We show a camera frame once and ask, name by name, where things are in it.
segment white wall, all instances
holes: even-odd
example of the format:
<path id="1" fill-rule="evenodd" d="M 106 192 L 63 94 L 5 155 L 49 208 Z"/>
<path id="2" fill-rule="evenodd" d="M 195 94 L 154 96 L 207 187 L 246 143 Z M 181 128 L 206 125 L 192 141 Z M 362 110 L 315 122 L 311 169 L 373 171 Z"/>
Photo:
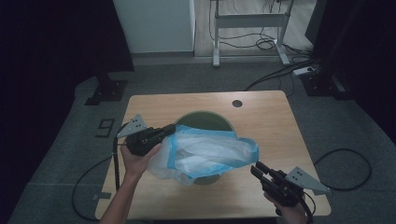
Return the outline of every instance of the white wall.
<path id="1" fill-rule="evenodd" d="M 131 53 L 193 51 L 193 0 L 113 0 Z"/>

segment black cable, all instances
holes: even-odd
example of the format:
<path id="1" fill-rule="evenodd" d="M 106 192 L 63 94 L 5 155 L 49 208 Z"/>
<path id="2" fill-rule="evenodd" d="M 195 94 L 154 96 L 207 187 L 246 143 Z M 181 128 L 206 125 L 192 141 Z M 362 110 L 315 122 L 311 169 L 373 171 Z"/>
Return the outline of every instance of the black cable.
<path id="1" fill-rule="evenodd" d="M 315 214 L 315 212 L 317 211 L 317 205 L 315 204 L 314 199 L 313 199 L 309 194 L 307 194 L 307 193 L 304 192 L 304 191 L 303 191 L 303 193 L 304 193 L 306 196 L 308 196 L 309 199 L 311 199 L 311 202 L 312 202 L 312 204 L 314 205 L 314 211 L 312 212 L 312 216 L 313 216 L 313 215 Z"/>
<path id="2" fill-rule="evenodd" d="M 306 217 L 307 217 L 307 224 L 312 224 L 314 223 L 314 217 L 313 217 L 313 213 L 311 212 L 311 209 L 309 209 L 308 205 L 306 204 L 305 200 L 303 199 L 302 196 L 297 195 L 294 191 L 291 191 L 290 194 L 298 200 L 298 202 L 300 203 L 300 205 L 303 207 L 305 213 L 306 213 Z"/>
<path id="3" fill-rule="evenodd" d="M 100 164 L 102 164 L 103 162 L 108 161 L 108 160 L 110 160 L 110 159 L 111 159 L 111 156 L 105 158 L 105 159 L 102 160 L 102 161 L 99 161 L 98 163 L 96 163 L 93 167 L 91 167 L 88 171 L 86 171 L 86 172 L 79 178 L 79 180 L 77 181 L 76 185 L 73 187 L 73 192 L 72 192 L 72 207 L 73 207 L 73 210 L 76 212 L 76 214 L 77 214 L 79 217 L 82 217 L 82 218 L 85 219 L 85 220 L 89 220 L 89 221 L 99 221 L 99 219 L 97 219 L 97 218 L 85 217 L 85 216 L 83 216 L 83 215 L 77 210 L 77 208 L 76 208 L 76 203 L 75 203 L 75 201 L 74 201 L 74 197 L 75 197 L 75 194 L 76 194 L 77 186 L 78 186 L 79 182 L 82 180 L 82 178 L 84 178 L 84 176 L 87 175 L 91 170 L 93 170 L 93 169 L 96 168 L 98 165 L 100 165 Z"/>
<path id="4" fill-rule="evenodd" d="M 291 93 L 286 95 L 286 97 L 291 97 L 294 94 L 294 89 L 295 89 L 294 80 L 293 80 L 293 77 L 291 76 L 291 73 L 289 73 L 289 77 L 290 77 L 290 80 L 291 80 Z"/>
<path id="5" fill-rule="evenodd" d="M 355 150 L 352 150 L 352 149 L 349 149 L 349 148 L 338 148 L 336 150 L 333 150 L 333 151 L 330 151 L 330 152 L 324 154 L 322 157 L 320 157 L 317 161 L 314 162 L 314 165 L 317 165 L 324 158 L 326 158 L 329 155 L 333 154 L 334 152 L 338 152 L 338 151 L 349 151 L 349 152 L 355 153 L 358 156 L 360 156 L 367 163 L 367 165 L 369 167 L 369 174 L 364 178 L 364 180 L 362 182 L 360 182 L 358 185 L 356 185 L 356 186 L 354 186 L 352 188 L 337 188 L 337 187 L 330 186 L 330 185 L 327 185 L 327 184 L 323 184 L 323 183 L 322 184 L 324 186 L 330 188 L 330 189 L 339 190 L 339 191 L 350 191 L 350 190 L 353 190 L 353 189 L 358 189 L 361 186 L 363 186 L 365 183 L 367 183 L 367 181 L 370 179 L 370 177 L 372 175 L 372 171 L 373 171 L 372 165 L 370 164 L 370 162 L 363 155 L 361 155 L 359 152 L 357 152 Z"/>
<path id="6" fill-rule="evenodd" d="M 282 86 L 282 79 L 280 77 L 277 78 L 279 80 L 279 85 L 277 86 L 277 89 L 280 90 L 280 87 Z"/>
<path id="7" fill-rule="evenodd" d="M 297 63 L 297 62 L 294 61 L 295 58 L 307 58 L 308 60 L 310 59 L 310 57 L 306 56 L 306 55 L 293 56 L 293 57 L 291 57 L 291 61 L 293 62 L 293 64 Z"/>
<path id="8" fill-rule="evenodd" d="M 261 12 L 262 12 L 262 13 L 264 12 L 264 10 L 265 10 L 265 8 L 266 8 L 267 6 L 269 6 L 269 2 L 268 2 L 268 0 L 265 0 L 265 1 L 264 1 L 264 4 L 262 5 L 262 9 L 261 9 Z"/>
<path id="9" fill-rule="evenodd" d="M 238 9 L 236 9 L 236 7 L 235 7 L 235 0 L 233 0 L 233 9 L 235 9 L 235 11 L 236 11 L 238 14 L 240 14 L 239 11 L 238 11 Z"/>
<path id="10" fill-rule="evenodd" d="M 256 81 L 252 82 L 250 85 L 248 85 L 248 86 L 244 89 L 244 91 L 249 91 L 250 88 L 252 88 L 253 86 L 255 86 L 255 85 L 257 85 L 257 84 L 259 84 L 259 83 L 261 83 L 261 82 L 264 82 L 265 80 L 268 80 L 268 79 L 270 79 L 270 78 L 278 77 L 278 76 L 285 76 L 285 75 L 291 73 L 293 70 L 298 69 L 298 68 L 301 68 L 301 67 L 303 67 L 303 66 L 306 66 L 307 64 L 313 63 L 314 61 L 315 61 L 315 59 L 311 59 L 311 60 L 307 60 L 307 61 L 305 61 L 305 62 L 293 64 L 292 66 L 289 66 L 289 67 L 282 68 L 282 69 L 280 69 L 280 70 L 278 70 L 278 71 L 275 71 L 275 72 L 273 72 L 273 73 L 271 73 L 271 74 L 269 74 L 269 75 L 266 75 L 266 76 L 264 76 L 264 77 L 261 77 L 261 78 L 257 79 Z M 281 72 L 283 72 L 283 71 L 285 71 L 285 70 L 289 70 L 289 69 L 290 69 L 290 71 L 287 72 L 287 73 L 284 73 L 284 74 L 281 74 L 281 75 L 278 75 L 278 76 L 274 76 L 275 74 L 281 73 Z"/>
<path id="11" fill-rule="evenodd" d="M 115 181 L 116 181 L 116 191 L 119 190 L 120 188 L 120 166 L 119 166 L 119 155 L 118 155 L 118 142 L 119 139 L 117 135 L 120 133 L 120 131 L 127 125 L 128 123 L 124 123 L 120 126 L 120 128 L 117 130 L 116 136 L 113 138 L 113 160 L 114 160 L 114 173 L 115 173 Z"/>
<path id="12" fill-rule="evenodd" d="M 211 23 L 212 23 L 212 22 L 211 22 L 211 17 L 210 17 L 211 12 L 212 12 L 212 2 L 209 3 L 209 35 L 210 35 L 210 38 L 211 38 L 212 40 L 215 40 L 215 38 L 213 38 L 213 35 L 212 35 L 212 30 L 210 29 L 210 26 L 211 26 Z M 222 36 L 219 35 L 219 39 L 236 39 L 236 38 L 241 38 L 241 37 L 245 37 L 245 36 L 249 36 L 249 35 L 259 35 L 261 38 L 262 38 L 262 36 L 263 36 L 262 31 L 261 31 L 259 34 L 252 33 L 252 34 L 239 35 L 239 36 L 233 36 L 233 37 L 222 37 Z M 262 44 L 262 43 L 267 42 L 267 40 L 263 40 L 262 42 L 258 43 L 258 42 L 261 41 L 261 40 L 262 40 L 262 39 L 259 39 L 259 40 L 256 42 L 255 45 L 251 45 L 251 46 L 236 46 L 236 45 L 233 45 L 233 44 L 230 44 L 230 43 L 227 43 L 227 42 L 223 42 L 223 41 L 219 41 L 219 43 L 220 43 L 220 44 L 225 44 L 225 45 L 231 46 L 231 47 L 233 47 L 233 48 L 237 48 L 237 49 L 249 49 L 249 48 L 255 48 L 255 47 L 257 47 L 257 48 L 259 48 L 259 49 L 265 49 L 265 48 L 261 48 L 259 45 Z"/>
<path id="13" fill-rule="evenodd" d="M 269 5 L 270 5 L 270 13 L 272 13 L 272 9 L 273 9 L 273 7 L 274 7 L 274 3 L 275 3 L 275 0 L 273 1 L 272 5 L 269 4 Z M 280 12 L 281 4 L 282 4 L 282 3 L 279 2 L 279 10 L 278 10 L 278 13 Z M 211 38 L 212 40 L 215 40 L 215 39 L 213 38 L 212 31 L 211 31 L 211 29 L 210 29 L 210 26 L 211 26 L 211 23 L 212 23 L 212 22 L 211 22 L 211 17 L 210 17 L 211 12 L 212 12 L 212 2 L 209 3 L 209 35 L 210 35 L 210 38 Z M 275 44 L 274 44 L 274 41 L 273 41 L 274 38 L 271 37 L 271 36 L 269 36 L 269 35 L 264 35 L 264 34 L 262 33 L 263 31 L 264 31 L 264 28 L 262 28 L 262 31 L 261 31 L 259 34 L 252 33 L 252 34 L 239 35 L 239 36 L 232 36 L 232 37 L 223 37 L 223 36 L 218 35 L 219 39 L 236 39 L 236 38 L 241 38 L 241 37 L 245 37 L 245 36 L 249 36 L 249 35 L 259 35 L 259 36 L 260 36 L 260 39 L 256 41 L 256 44 L 255 44 L 255 45 L 250 45 L 250 46 L 236 46 L 236 45 L 233 45 L 233 44 L 230 44 L 230 43 L 227 43 L 227 42 L 223 42 L 223 41 L 219 41 L 219 43 L 220 43 L 220 44 L 225 44 L 225 45 L 231 46 L 231 47 L 236 48 L 236 49 L 250 49 L 250 48 L 255 48 L 255 47 L 257 47 L 258 49 L 261 49 L 261 50 L 273 49 L 273 48 L 275 47 Z M 279 30 L 278 30 L 278 28 L 276 28 L 276 34 L 277 34 L 277 38 L 279 38 Z M 269 45 L 269 48 L 263 48 L 263 47 L 261 47 L 261 44 L 268 44 L 268 45 Z M 292 47 L 290 47 L 289 45 L 286 45 L 286 44 L 284 44 L 284 43 L 282 43 L 282 45 L 285 46 L 286 50 L 289 51 L 289 52 L 295 52 L 295 53 L 297 53 L 297 54 L 309 55 L 309 56 L 312 55 L 312 51 L 311 51 L 311 50 L 294 49 L 294 48 L 292 48 Z"/>

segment white plastic bag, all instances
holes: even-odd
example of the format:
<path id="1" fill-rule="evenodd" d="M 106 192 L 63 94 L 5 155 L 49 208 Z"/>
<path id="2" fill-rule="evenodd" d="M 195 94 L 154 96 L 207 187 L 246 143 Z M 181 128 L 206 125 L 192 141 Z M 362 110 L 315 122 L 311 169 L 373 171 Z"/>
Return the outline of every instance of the white plastic bag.
<path id="1" fill-rule="evenodd" d="M 198 177 L 221 175 L 259 159 L 257 144 L 235 132 L 177 126 L 151 158 L 148 170 L 159 178 L 173 178 L 189 186 Z"/>

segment dark curtain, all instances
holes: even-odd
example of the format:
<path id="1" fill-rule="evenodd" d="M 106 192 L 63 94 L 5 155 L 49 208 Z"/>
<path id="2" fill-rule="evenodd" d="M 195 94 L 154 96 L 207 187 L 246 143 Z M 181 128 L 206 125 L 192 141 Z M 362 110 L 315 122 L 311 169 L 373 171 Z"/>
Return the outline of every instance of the dark curtain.
<path id="1" fill-rule="evenodd" d="M 396 5 L 386 0 L 364 0 L 339 50 L 329 58 L 357 1 L 327 1 L 314 54 L 324 62 L 331 60 L 329 74 L 338 77 L 350 96 L 396 144 Z"/>
<path id="2" fill-rule="evenodd" d="M 7 221 L 62 127 L 77 84 L 134 66 L 110 0 L 1 1 L 0 41 L 0 212 Z"/>

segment power strip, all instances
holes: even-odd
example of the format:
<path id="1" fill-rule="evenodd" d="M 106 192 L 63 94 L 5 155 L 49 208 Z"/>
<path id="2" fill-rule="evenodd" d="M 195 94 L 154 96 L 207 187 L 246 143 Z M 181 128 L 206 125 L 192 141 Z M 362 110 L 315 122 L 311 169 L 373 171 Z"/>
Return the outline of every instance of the power strip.
<path id="1" fill-rule="evenodd" d="M 300 68 L 300 69 L 296 69 L 293 71 L 293 74 L 295 76 L 300 76 L 300 75 L 313 75 L 315 74 L 315 69 L 311 66 L 309 67 L 305 67 L 305 68 Z"/>

